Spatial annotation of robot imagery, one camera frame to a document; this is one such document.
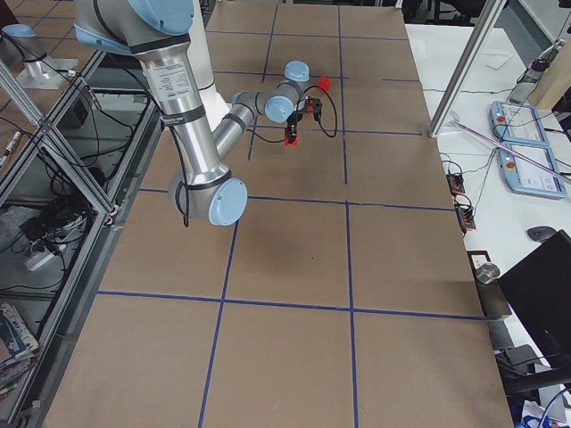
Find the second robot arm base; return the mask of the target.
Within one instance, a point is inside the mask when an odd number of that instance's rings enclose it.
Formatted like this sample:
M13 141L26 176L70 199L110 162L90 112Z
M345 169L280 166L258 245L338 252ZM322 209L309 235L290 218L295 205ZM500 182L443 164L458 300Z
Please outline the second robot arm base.
M9 69L23 66L16 80L27 89L58 89L79 65L78 59L51 56L36 32L20 23L1 28L1 60Z

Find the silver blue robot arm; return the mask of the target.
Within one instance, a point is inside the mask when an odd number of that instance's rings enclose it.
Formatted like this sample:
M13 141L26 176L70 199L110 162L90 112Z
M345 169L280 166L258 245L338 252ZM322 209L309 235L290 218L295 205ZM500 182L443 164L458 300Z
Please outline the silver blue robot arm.
M183 219L236 223L248 192L224 159L260 115L283 123L294 113L310 80L309 66L289 62L275 89L236 94L212 127L203 97L214 80L198 2L77 1L74 26L80 43L139 60L177 147L181 170L169 194Z

